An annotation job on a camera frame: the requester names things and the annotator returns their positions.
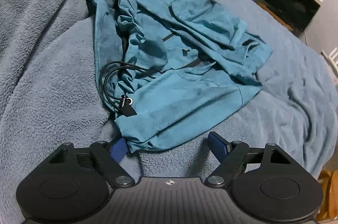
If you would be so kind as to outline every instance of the blue trigger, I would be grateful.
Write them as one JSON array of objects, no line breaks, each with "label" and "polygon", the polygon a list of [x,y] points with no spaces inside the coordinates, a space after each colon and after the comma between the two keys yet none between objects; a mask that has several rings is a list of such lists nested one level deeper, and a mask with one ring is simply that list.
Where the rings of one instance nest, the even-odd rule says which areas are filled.
[{"label": "blue trigger", "polygon": [[117,163],[120,163],[124,156],[127,154],[127,152],[127,142],[122,137],[112,146],[110,150],[110,155]]},{"label": "blue trigger", "polygon": [[215,132],[208,135],[208,147],[217,160],[222,163],[231,152],[231,144]]}]

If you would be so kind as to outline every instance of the wooden stand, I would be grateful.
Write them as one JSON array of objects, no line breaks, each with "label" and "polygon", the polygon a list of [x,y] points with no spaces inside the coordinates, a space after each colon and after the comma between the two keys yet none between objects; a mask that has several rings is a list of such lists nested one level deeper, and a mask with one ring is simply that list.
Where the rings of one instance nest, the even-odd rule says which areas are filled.
[{"label": "wooden stand", "polygon": [[257,3],[262,9],[267,11],[277,22],[279,22],[282,26],[286,27],[289,31],[293,32],[294,29],[288,25],[286,22],[284,22],[281,18],[279,18],[276,14],[274,14],[266,5],[262,3]]}]

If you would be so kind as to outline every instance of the orange object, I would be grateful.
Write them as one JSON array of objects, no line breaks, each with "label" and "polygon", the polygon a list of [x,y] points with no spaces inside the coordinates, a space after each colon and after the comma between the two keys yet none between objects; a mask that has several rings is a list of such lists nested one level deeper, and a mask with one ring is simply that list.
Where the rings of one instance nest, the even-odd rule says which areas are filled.
[{"label": "orange object", "polygon": [[333,173],[322,171],[318,180],[322,186],[324,198],[316,220],[335,219],[338,217],[338,170]]}]

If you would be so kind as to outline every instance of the teal fabric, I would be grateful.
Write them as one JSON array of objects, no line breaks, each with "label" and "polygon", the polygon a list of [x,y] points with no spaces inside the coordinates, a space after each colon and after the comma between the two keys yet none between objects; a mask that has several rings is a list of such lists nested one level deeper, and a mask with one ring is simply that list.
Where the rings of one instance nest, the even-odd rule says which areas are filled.
[{"label": "teal fabric", "polygon": [[[156,77],[128,70],[109,80],[111,93],[127,94],[134,101],[137,115],[114,112],[131,152],[161,151],[187,142],[261,90],[254,74],[271,48],[214,0],[92,2],[96,84],[105,105],[114,112],[102,94],[99,72],[107,62],[122,59],[123,38],[128,41],[124,61]],[[185,67],[196,59],[201,60],[197,66]]]}]

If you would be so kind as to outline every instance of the controller logo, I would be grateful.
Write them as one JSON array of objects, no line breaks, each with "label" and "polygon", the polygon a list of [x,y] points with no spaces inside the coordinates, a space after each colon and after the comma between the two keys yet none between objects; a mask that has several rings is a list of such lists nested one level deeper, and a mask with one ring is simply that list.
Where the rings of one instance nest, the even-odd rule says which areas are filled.
[{"label": "controller logo", "polygon": [[168,181],[166,181],[166,184],[168,185],[168,186],[172,186],[173,184],[175,184],[176,182],[175,181],[173,181],[173,180],[168,180]]}]

